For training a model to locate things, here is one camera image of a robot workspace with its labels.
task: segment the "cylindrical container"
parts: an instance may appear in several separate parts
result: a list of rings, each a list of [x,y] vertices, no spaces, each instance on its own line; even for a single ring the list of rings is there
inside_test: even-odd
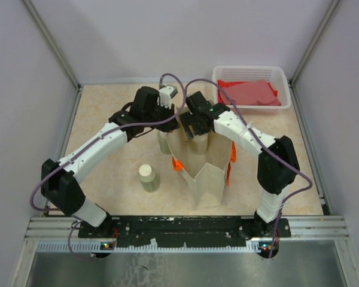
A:
[[[208,151],[208,134],[195,136],[188,144],[196,154],[205,154]]]
[[[149,164],[143,164],[139,167],[138,178],[144,190],[149,193],[158,190],[160,186],[160,178],[154,167]]]
[[[171,154],[168,141],[166,140],[166,133],[158,131],[158,142],[160,143],[160,149],[163,154]]]

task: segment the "gray wall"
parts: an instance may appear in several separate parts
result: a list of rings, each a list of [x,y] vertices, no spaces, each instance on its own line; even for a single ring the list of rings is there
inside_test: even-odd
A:
[[[81,83],[211,77],[276,65],[291,77],[331,0],[34,0]]]
[[[0,286],[9,285],[34,214],[29,195],[41,163],[56,156],[74,94],[20,1],[1,0]]]
[[[297,91],[333,209],[359,256],[359,0],[342,1]]]

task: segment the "white basket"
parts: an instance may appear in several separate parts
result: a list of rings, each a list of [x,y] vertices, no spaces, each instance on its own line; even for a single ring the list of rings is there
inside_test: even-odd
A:
[[[235,81],[259,81],[265,80],[278,91],[278,99],[281,106],[239,106],[242,114],[275,114],[282,109],[291,106],[291,96],[288,89],[287,79],[284,71],[274,66],[216,66],[213,69],[214,82],[223,80],[227,82]],[[218,90],[213,88],[214,102],[218,102]]]

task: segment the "wooden table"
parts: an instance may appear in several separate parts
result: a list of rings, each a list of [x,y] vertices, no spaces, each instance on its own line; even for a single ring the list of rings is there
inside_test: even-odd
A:
[[[121,107],[133,101],[141,86],[157,84],[117,84],[85,86],[78,107],[67,153],[73,152],[97,133],[108,118]],[[211,99],[209,84],[193,84],[189,93],[200,90]],[[174,102],[179,106],[182,95]],[[302,172],[312,178],[310,163],[299,129],[294,108],[276,115],[247,115],[248,122],[270,135],[287,135],[293,140]],[[257,182],[257,160],[237,147],[238,160],[233,164],[230,186],[224,190],[223,204],[217,207],[190,211],[187,186],[183,177],[174,172],[171,155],[160,152],[157,132],[133,139],[114,151],[98,164],[81,184],[88,198],[113,215],[252,215],[257,209],[262,188]],[[156,168],[161,177],[160,188],[147,193],[138,181],[138,169],[142,164]],[[297,176],[290,192],[306,186]],[[322,215],[320,200],[315,187],[287,201],[284,215]]]

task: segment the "red towel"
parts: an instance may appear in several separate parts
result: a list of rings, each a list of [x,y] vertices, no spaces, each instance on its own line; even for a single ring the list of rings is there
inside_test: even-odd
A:
[[[224,88],[229,97],[239,106],[281,105],[281,102],[276,97],[278,92],[265,80],[230,83],[218,80],[218,85]],[[226,105],[231,105],[230,101],[220,92],[218,92],[218,101]]]

